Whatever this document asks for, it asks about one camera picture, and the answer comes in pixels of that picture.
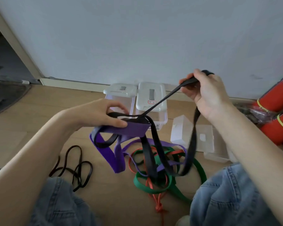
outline person's right arm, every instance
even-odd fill
[[[196,102],[201,114],[216,127],[283,225],[283,151],[233,106],[219,76],[207,77],[199,69],[187,78],[192,76],[201,87],[183,87],[182,92]]]

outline floor mat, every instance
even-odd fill
[[[0,82],[0,113],[22,98],[31,85]]]

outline black strap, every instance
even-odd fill
[[[202,72],[204,72],[207,76],[210,75],[210,74],[213,74],[213,73],[209,72],[208,70],[203,70]],[[176,93],[181,87],[187,86],[187,85],[195,85],[197,82],[199,82],[199,80],[197,80],[195,77],[192,77],[190,79],[185,80],[183,83],[181,83],[179,86],[177,86],[173,91],[171,91],[162,100],[160,100],[157,104],[155,104],[150,109],[145,111],[143,114],[140,114],[140,115],[128,115],[128,114],[123,114],[123,113],[118,113],[118,112],[112,112],[112,113],[108,114],[110,117],[113,117],[113,118],[117,118],[119,116],[137,117],[136,119],[134,119],[134,118],[132,118],[132,119],[123,118],[122,119],[122,120],[125,120],[127,122],[136,122],[136,123],[148,122],[148,123],[150,123],[151,124],[152,138],[153,138],[155,147],[157,149],[157,154],[159,155],[160,161],[161,161],[162,165],[164,166],[166,172],[168,174],[172,175],[172,176],[184,176],[184,175],[186,175],[190,171],[190,169],[192,167],[192,163],[193,163],[193,160],[194,160],[194,157],[195,157],[195,154],[196,154],[196,148],[197,148],[196,123],[197,123],[197,121],[198,121],[198,119],[199,119],[201,114],[200,114],[198,108],[196,108],[195,114],[194,114],[194,120],[193,120],[193,123],[194,123],[193,132],[192,132],[192,136],[191,136],[191,139],[190,139],[189,147],[187,149],[187,154],[185,156],[186,157],[185,158],[185,166],[184,166],[184,168],[183,168],[181,173],[174,172],[173,167],[169,165],[168,158],[164,154],[164,150],[163,150],[162,144],[161,144],[161,142],[159,140],[158,133],[157,133],[154,121],[151,119],[151,117],[147,116],[147,114],[149,112],[151,112],[161,102],[163,102],[164,100],[166,100],[167,98],[172,96],[174,93]],[[101,129],[103,129],[103,128],[104,128],[103,126],[95,127],[95,129],[91,133],[91,137],[92,137],[92,140],[94,141],[94,144],[97,147],[100,147],[100,148],[109,147],[110,145],[112,145],[114,143],[114,141],[118,137],[117,134],[113,134],[109,138],[109,140],[105,141],[104,143],[97,143],[96,142],[96,136],[101,132]],[[151,178],[157,178],[158,174],[157,174],[154,154],[152,152],[151,146],[149,145],[146,136],[144,136],[144,137],[142,137],[140,139],[141,139],[142,146],[143,146],[143,152],[144,152],[144,156],[145,156],[145,164],[146,164],[146,168],[148,170],[149,176]]]
[[[72,170],[72,169],[66,167],[66,166],[67,166],[67,157],[68,157],[68,153],[71,151],[71,149],[73,149],[73,148],[75,148],[75,147],[78,147],[78,148],[80,149],[80,158],[79,158],[79,164],[76,166],[76,168],[75,168],[74,170]],[[58,167],[58,165],[59,165],[59,163],[60,163],[60,160],[61,160],[61,158],[60,158],[60,156],[59,156],[59,157],[58,157],[58,161],[57,161],[55,167],[53,168],[53,170],[52,170],[52,171],[50,172],[50,174],[49,174],[49,177],[52,177],[53,174],[56,173],[57,171],[62,170],[61,173],[57,176],[57,177],[61,177],[61,175],[64,173],[64,171],[67,170],[67,171],[69,171],[70,173],[73,174],[73,176],[72,176],[72,184],[73,184],[73,182],[74,182],[75,177],[76,177],[76,179],[78,180],[78,185],[77,185],[76,188],[73,189],[73,191],[75,192],[75,191],[77,191],[79,188],[84,188],[84,187],[87,185],[87,183],[89,182],[90,176],[91,176],[91,174],[92,174],[92,168],[93,168],[93,166],[92,166],[91,162],[89,162],[89,161],[82,161],[82,148],[81,148],[80,146],[78,146],[78,145],[71,146],[71,147],[67,150],[67,152],[66,152],[66,154],[65,154],[65,161],[64,161],[63,167]],[[89,173],[88,173],[88,175],[87,175],[87,178],[86,178],[84,184],[82,184],[82,176],[81,176],[81,173],[82,173],[82,164],[84,164],[84,163],[87,163],[87,164],[90,165],[90,170],[89,170]]]

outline green resistance band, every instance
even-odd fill
[[[171,147],[164,147],[164,148],[166,149],[165,154],[168,154],[169,152],[174,151],[174,149],[171,148]],[[143,150],[138,150],[138,151],[134,152],[133,160],[134,160],[134,157],[137,154],[142,154],[142,153],[143,153]],[[179,162],[179,156],[185,157],[185,153],[182,152],[182,153],[178,153],[178,154],[173,154],[172,156],[173,156],[174,161]],[[155,154],[154,158],[155,158],[156,165],[159,166],[161,164],[159,156],[157,154]],[[143,160],[141,162],[136,162],[137,165],[141,165],[143,163],[144,163]],[[197,169],[197,171],[198,171],[198,173],[200,175],[201,184],[203,184],[207,180],[205,171],[203,170],[201,164],[196,159],[193,160],[193,164],[195,165],[195,167],[196,167],[196,169]],[[178,164],[177,165],[177,171],[179,171],[179,170],[180,170],[180,165]],[[167,187],[165,187],[166,176],[168,177],[168,180],[169,180]],[[183,200],[183,201],[185,201],[185,202],[187,202],[189,204],[192,202],[191,199],[185,197],[181,193],[181,191],[177,188],[175,177],[166,174],[165,170],[158,172],[158,178],[155,181],[152,180],[153,184],[155,184],[156,186],[162,188],[160,190],[154,190],[154,189],[151,189],[150,187],[145,186],[144,184],[140,183],[138,178],[142,178],[144,180],[146,180],[147,178],[142,176],[139,172],[137,172],[133,182],[134,182],[134,185],[138,189],[143,190],[144,192],[146,192],[148,194],[160,194],[160,193],[163,193],[165,191],[170,191],[173,195],[177,196],[179,199],[181,199],[181,200]]]

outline forearm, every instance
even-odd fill
[[[65,141],[77,128],[55,115],[0,170],[0,225],[27,224]]]
[[[283,224],[283,151],[232,105],[212,123]]]

